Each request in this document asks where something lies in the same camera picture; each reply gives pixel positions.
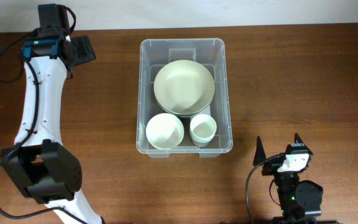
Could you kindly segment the dark blue plate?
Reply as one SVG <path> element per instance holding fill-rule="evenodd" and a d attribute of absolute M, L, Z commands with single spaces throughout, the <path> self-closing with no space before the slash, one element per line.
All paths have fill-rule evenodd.
<path fill-rule="evenodd" d="M 204 111 L 213 100 L 214 98 L 156 98 L 158 105 L 164 111 L 179 117 L 190 117 L 199 114 Z"/>

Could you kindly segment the beige plate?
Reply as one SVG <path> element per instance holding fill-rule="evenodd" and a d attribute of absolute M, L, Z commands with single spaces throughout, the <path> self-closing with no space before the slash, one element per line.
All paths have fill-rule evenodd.
<path fill-rule="evenodd" d="M 176 60 L 163 66 L 154 81 L 154 95 L 166 98 L 214 97 L 215 82 L 202 64 L 192 60 Z"/>

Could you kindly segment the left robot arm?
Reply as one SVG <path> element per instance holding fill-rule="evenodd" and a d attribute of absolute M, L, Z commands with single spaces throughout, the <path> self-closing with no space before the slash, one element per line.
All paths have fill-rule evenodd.
<path fill-rule="evenodd" d="M 19 192 L 55 212 L 64 223 L 102 223 L 81 190 L 79 160 L 63 147 L 60 132 L 64 82 L 73 67 L 95 59 L 87 36 L 72 37 L 76 16 L 61 4 L 38 7 L 38 28 L 21 38 L 26 79 L 22 121 L 12 148 L 0 153 Z"/>

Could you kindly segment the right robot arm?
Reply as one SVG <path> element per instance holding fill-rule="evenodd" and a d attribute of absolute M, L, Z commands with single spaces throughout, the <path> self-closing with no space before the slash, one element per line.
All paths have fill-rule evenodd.
<path fill-rule="evenodd" d="M 322 186 L 299 178 L 312 157 L 313 153 L 298 134 L 294 135 L 294 143 L 289 144 L 285 152 L 269 158 L 261 138 L 257 138 L 253 165 L 262 167 L 263 176 L 273 176 L 282 213 L 273 218 L 273 223 L 316 223 L 316 217 L 321 215 Z"/>

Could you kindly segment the mint green cup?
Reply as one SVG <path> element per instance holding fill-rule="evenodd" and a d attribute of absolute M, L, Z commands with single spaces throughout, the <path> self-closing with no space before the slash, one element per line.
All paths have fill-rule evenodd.
<path fill-rule="evenodd" d="M 213 138 L 215 137 L 215 135 L 210 136 L 209 138 L 199 138 L 197 136 L 191 136 L 192 141 L 197 141 L 197 142 L 211 142 L 213 140 Z"/>

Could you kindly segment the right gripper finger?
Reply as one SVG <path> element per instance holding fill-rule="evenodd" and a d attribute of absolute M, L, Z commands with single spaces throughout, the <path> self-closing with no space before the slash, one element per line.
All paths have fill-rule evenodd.
<path fill-rule="evenodd" d="M 299 136 L 298 133 L 295 133 L 294 141 L 295 141 L 295 144 L 303 144 L 303 141 L 301 140 L 301 137 Z"/>
<path fill-rule="evenodd" d="M 256 150 L 254 154 L 253 166 L 256 166 L 266 160 L 266 155 L 260 136 L 257 136 Z"/>

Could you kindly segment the white cup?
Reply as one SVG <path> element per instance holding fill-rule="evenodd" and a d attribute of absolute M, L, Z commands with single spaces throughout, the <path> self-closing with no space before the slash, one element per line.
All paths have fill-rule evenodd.
<path fill-rule="evenodd" d="M 215 120 L 207 114 L 196 115 L 190 121 L 191 135 L 200 141 L 210 141 L 217 131 Z"/>

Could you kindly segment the white bowl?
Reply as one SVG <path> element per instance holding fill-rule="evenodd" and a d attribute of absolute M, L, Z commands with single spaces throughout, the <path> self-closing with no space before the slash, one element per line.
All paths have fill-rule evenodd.
<path fill-rule="evenodd" d="M 177 147 L 182 142 L 184 135 L 183 123 L 169 113 L 155 115 L 146 126 L 147 140 L 156 149 Z"/>

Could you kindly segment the grey cup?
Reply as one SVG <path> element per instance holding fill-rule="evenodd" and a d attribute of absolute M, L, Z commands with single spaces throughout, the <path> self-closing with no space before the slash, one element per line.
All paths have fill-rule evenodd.
<path fill-rule="evenodd" d="M 209 142 L 197 142 L 197 141 L 194 141 L 193 143 L 197 147 L 205 147 L 209 144 Z"/>

